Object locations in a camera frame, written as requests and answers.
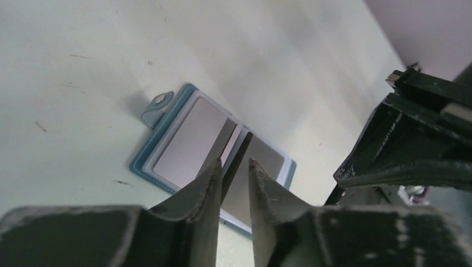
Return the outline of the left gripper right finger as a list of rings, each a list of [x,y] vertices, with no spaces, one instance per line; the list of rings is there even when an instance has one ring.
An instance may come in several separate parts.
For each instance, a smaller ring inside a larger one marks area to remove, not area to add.
[[[255,266],[470,266],[471,242],[431,206],[312,206],[272,178],[252,192]]]

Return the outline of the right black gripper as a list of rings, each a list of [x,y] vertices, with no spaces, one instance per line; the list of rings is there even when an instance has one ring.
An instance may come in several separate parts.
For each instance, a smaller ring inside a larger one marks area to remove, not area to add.
[[[423,185],[471,190],[471,65],[453,81],[395,70],[333,177],[340,187]]]

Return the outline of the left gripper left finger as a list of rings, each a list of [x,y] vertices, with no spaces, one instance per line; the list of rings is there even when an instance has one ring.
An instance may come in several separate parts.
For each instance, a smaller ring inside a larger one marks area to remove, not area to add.
[[[151,209],[24,206],[1,218],[2,266],[214,266],[222,164]]]

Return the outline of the grey striped card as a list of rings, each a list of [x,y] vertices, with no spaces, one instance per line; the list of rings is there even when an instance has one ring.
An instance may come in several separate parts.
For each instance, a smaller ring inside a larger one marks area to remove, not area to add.
[[[237,134],[237,123],[206,98],[198,97],[159,146],[157,159],[147,169],[173,190],[193,181],[214,160],[225,162]]]

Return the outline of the blue card holder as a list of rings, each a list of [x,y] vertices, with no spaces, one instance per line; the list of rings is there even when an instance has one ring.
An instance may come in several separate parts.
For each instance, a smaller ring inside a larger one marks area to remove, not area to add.
[[[185,84],[179,92],[169,91],[157,95],[149,103],[148,107],[141,115],[143,123],[151,130],[151,134],[143,143],[136,156],[130,162],[129,168],[134,174],[142,177],[143,179],[171,194],[174,194],[177,191],[173,190],[167,181],[162,178],[158,178],[155,174],[152,174],[151,171],[148,170],[147,165],[152,164],[152,162],[157,159],[159,146],[170,137],[171,129],[177,126],[178,123],[183,120],[183,118],[191,109],[194,101],[198,97],[206,98],[208,101],[212,102],[214,106],[223,111],[228,115],[229,118],[237,123],[237,134],[233,135],[232,137],[234,144],[229,151],[226,161],[221,161],[223,172],[227,172],[229,170],[230,165],[234,161],[245,137],[247,135],[251,135],[251,137],[256,135],[251,129],[242,123],[241,120],[237,119],[229,111],[227,111],[221,105],[212,100],[208,95],[190,83]],[[269,145],[285,157],[285,163],[282,167],[282,170],[280,171],[278,178],[275,180],[283,187],[289,188],[292,183],[297,164],[286,152],[283,152],[271,144]],[[244,236],[249,237],[252,234],[251,228],[238,227],[235,224],[235,221],[231,220],[229,218],[229,214],[223,211],[222,208],[220,211],[220,221],[235,231],[240,232]]]

